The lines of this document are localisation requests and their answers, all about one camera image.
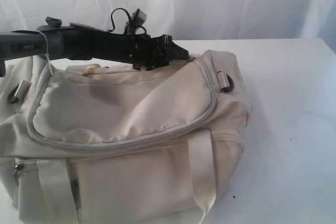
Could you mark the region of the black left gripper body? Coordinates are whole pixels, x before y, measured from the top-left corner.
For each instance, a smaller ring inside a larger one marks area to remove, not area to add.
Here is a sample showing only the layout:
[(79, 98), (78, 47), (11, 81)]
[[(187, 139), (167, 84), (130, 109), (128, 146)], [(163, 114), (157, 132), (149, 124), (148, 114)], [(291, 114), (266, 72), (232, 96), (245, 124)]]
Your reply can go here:
[(129, 63), (153, 69), (167, 66), (173, 60), (168, 36), (120, 35), (103, 31), (90, 35), (90, 52), (94, 58)]

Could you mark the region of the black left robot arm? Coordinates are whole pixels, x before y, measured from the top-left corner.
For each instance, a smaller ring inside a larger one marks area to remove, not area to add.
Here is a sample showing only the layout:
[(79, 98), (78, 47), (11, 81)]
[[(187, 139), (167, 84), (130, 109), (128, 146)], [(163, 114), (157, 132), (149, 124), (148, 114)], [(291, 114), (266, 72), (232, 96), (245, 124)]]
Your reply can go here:
[(188, 51), (169, 35), (152, 38), (147, 34), (114, 34), (76, 23), (59, 28), (42, 26), (40, 31), (1, 33), (1, 77), (6, 75), (6, 60), (38, 55), (50, 60), (96, 58), (148, 70), (190, 58)]

